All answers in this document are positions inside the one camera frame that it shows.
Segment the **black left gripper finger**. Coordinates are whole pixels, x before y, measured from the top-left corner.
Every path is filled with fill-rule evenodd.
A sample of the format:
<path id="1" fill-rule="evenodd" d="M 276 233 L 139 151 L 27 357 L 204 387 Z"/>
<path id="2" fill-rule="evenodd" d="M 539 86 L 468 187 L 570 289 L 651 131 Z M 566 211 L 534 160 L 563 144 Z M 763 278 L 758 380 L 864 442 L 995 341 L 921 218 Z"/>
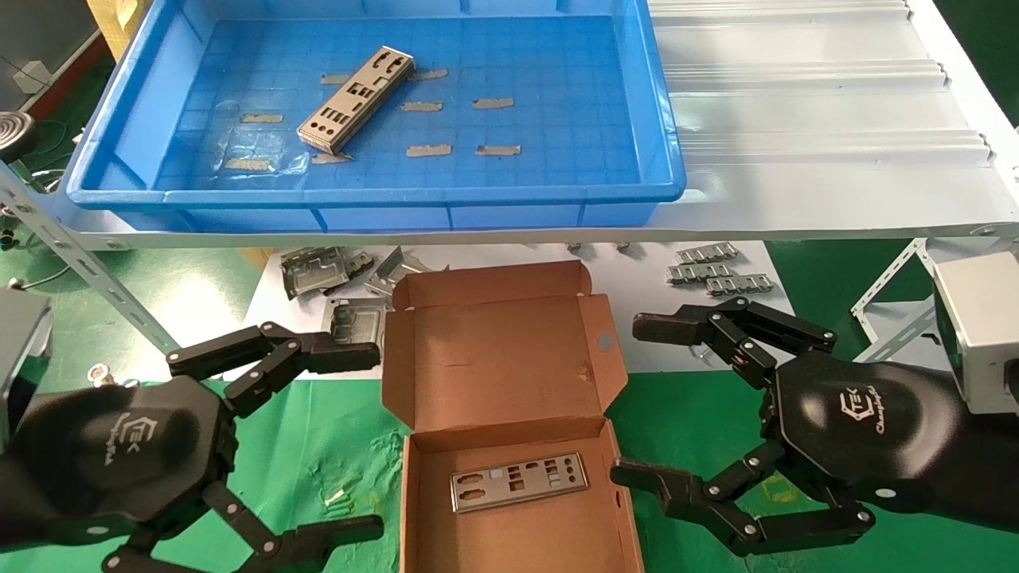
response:
<path id="1" fill-rule="evenodd" d="M 237 572 L 322 572 L 335 548 L 378 540 L 385 523 L 378 515 L 306 524 L 275 534 L 222 481 L 201 492 L 201 503 L 215 511 L 251 548 Z M 128 541 L 107 555 L 104 572 L 197 572 L 196 568 L 156 559 L 156 531 L 139 528 Z"/>
<path id="2" fill-rule="evenodd" d="M 338 342 L 327 331 L 294 333 L 265 322 L 176 349 L 166 357 L 169 372 L 193 380 L 248 367 L 224 390 L 223 402 L 233 417 L 250 416 L 299 375 L 370 370 L 381 363 L 375 342 Z"/>

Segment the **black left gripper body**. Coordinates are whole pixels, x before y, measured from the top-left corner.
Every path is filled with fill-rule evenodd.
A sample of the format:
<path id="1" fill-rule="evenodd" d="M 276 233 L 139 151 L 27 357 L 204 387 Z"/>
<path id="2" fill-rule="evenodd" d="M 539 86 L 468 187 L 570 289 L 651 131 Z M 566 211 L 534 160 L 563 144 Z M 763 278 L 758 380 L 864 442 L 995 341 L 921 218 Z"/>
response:
<path id="1" fill-rule="evenodd" d="M 2 550 L 178 536 L 238 446 L 222 399 L 189 377 L 34 396 L 2 453 Z"/>

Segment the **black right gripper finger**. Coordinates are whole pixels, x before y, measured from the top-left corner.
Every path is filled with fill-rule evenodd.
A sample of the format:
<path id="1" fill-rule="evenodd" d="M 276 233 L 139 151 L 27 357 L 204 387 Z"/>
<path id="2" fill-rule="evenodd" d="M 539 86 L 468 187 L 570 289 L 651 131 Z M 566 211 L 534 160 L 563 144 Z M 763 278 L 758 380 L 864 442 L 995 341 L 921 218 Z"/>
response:
<path id="1" fill-rule="evenodd" d="M 786 447 L 767 440 L 710 480 L 685 470 L 633 459 L 611 464 L 615 485 L 655 494 L 666 517 L 705 528 L 732 554 L 769 555 L 854 544 L 876 518 L 847 489 L 820 489 L 823 510 L 753 517 L 736 503 L 761 485 L 787 459 Z"/>
<path id="2" fill-rule="evenodd" d="M 716 305 L 683 305 L 673 314 L 639 313 L 633 337 L 644 342 L 707 347 L 751 388 L 771 388 L 777 361 L 764 347 L 794 357 L 830 354 L 837 334 L 767 305 L 736 297 Z"/>

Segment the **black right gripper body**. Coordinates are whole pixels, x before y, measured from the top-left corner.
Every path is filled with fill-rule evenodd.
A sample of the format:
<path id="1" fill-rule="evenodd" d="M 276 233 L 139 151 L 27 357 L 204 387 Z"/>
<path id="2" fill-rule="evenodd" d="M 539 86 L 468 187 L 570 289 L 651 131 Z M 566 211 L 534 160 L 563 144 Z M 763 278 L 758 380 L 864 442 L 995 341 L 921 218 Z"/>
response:
<path id="1" fill-rule="evenodd" d="M 760 414 L 811 497 L 1017 530 L 1017 417 L 973 414 L 949 372 L 810 351 L 777 367 Z"/>

